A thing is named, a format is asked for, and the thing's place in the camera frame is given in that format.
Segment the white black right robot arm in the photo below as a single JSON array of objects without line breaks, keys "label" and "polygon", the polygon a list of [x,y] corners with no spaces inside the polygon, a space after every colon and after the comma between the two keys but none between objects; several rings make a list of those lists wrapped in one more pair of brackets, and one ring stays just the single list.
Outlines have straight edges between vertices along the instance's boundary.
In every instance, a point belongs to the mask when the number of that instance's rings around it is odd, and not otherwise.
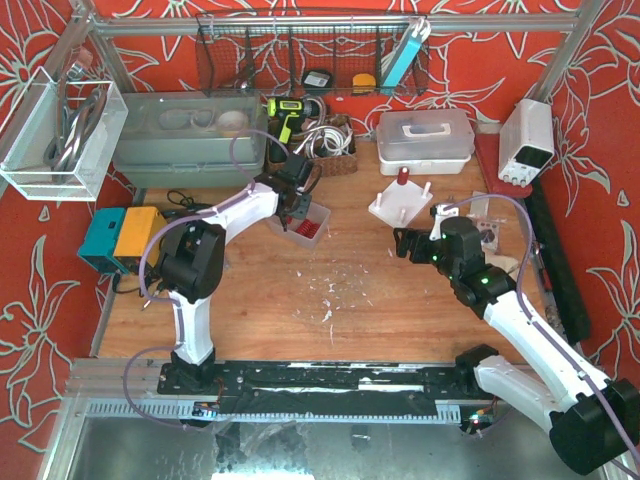
[{"label": "white black right robot arm", "polygon": [[470,219],[450,216],[431,231],[397,228],[393,235],[398,257],[434,266],[456,299],[500,333],[535,372],[529,376],[480,345],[456,359],[464,383],[534,422],[577,474],[618,464],[625,453],[639,455],[638,390],[590,364],[535,311],[511,276],[487,262]]}]

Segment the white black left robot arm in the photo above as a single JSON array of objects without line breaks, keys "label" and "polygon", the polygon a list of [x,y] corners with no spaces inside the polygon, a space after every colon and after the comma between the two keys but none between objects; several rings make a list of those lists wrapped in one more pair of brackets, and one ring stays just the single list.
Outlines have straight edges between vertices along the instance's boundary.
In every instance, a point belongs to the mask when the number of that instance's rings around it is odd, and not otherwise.
[{"label": "white black left robot arm", "polygon": [[158,382],[160,394],[200,394],[216,382],[210,305],[224,270],[225,248],[240,233],[270,217],[283,229],[301,219],[321,173],[291,154],[282,168],[255,177],[216,206],[171,223],[156,263],[174,310],[176,346]]}]

